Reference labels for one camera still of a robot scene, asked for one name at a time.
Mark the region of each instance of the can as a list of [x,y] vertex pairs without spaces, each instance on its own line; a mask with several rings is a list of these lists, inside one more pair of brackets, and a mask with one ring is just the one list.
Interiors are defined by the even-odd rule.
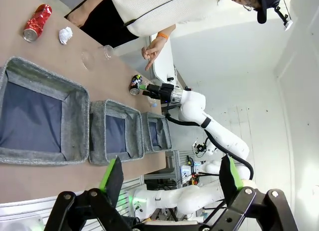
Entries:
[[132,95],[138,95],[140,93],[140,85],[142,83],[142,76],[141,75],[135,75],[132,78],[132,82],[130,85],[130,93]]
[[32,42],[37,40],[43,32],[43,27],[52,13],[52,8],[48,4],[40,5],[34,12],[32,18],[28,20],[24,27],[23,38]]

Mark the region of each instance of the white crumpled paper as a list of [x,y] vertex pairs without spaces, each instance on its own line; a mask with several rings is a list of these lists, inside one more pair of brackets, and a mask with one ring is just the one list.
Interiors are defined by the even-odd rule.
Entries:
[[59,32],[60,42],[63,45],[66,45],[66,42],[72,37],[73,33],[70,27],[66,27]]

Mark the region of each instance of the human arm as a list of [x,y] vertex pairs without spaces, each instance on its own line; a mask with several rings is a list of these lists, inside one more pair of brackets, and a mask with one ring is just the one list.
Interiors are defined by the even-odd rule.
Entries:
[[154,63],[155,59],[160,54],[161,50],[163,49],[165,43],[167,42],[168,37],[170,34],[175,30],[176,25],[172,25],[168,28],[165,28],[158,32],[158,36],[150,43],[148,47],[142,48],[142,56],[144,59],[149,59],[145,70],[148,70],[151,65]]
[[71,12],[67,19],[77,27],[83,26],[89,14],[101,1],[103,0],[86,0],[79,8]]

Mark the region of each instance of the screw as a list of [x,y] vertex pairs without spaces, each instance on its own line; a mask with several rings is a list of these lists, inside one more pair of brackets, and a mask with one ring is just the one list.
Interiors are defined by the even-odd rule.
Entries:
[[248,195],[251,195],[253,193],[253,191],[251,189],[245,189],[245,193]]
[[97,195],[98,195],[97,192],[95,192],[95,191],[92,191],[92,192],[91,192],[91,196],[95,197],[95,196],[97,196]]
[[66,200],[69,200],[69,199],[71,198],[71,196],[70,196],[70,195],[64,195],[64,198],[65,198]]
[[278,192],[277,191],[273,191],[272,193],[272,196],[274,196],[275,198],[277,198],[279,196]]

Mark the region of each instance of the gray fabric bin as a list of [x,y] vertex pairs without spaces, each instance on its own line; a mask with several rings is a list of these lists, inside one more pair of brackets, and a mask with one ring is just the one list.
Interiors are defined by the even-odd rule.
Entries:
[[92,164],[108,165],[117,156],[122,162],[143,158],[142,116],[138,110],[113,100],[94,101],[90,126]]
[[167,119],[151,112],[142,114],[145,153],[172,148]]
[[89,94],[20,57],[0,69],[0,163],[79,164],[89,154]]

